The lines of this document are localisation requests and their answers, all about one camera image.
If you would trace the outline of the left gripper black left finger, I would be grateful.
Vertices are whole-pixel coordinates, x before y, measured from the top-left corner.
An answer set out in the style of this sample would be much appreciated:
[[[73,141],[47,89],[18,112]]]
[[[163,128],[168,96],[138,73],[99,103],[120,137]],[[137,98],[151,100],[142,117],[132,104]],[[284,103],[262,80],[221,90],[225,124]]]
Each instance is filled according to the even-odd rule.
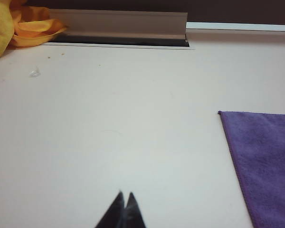
[[[124,219],[124,195],[120,191],[95,228],[121,228]]]

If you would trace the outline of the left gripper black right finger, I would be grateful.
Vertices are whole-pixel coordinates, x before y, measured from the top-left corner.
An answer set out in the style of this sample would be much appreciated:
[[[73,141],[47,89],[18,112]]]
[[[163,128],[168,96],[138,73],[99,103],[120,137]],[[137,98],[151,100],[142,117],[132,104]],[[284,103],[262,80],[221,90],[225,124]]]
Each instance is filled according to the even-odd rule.
[[[138,202],[132,192],[129,194],[124,212],[125,228],[146,228]]]

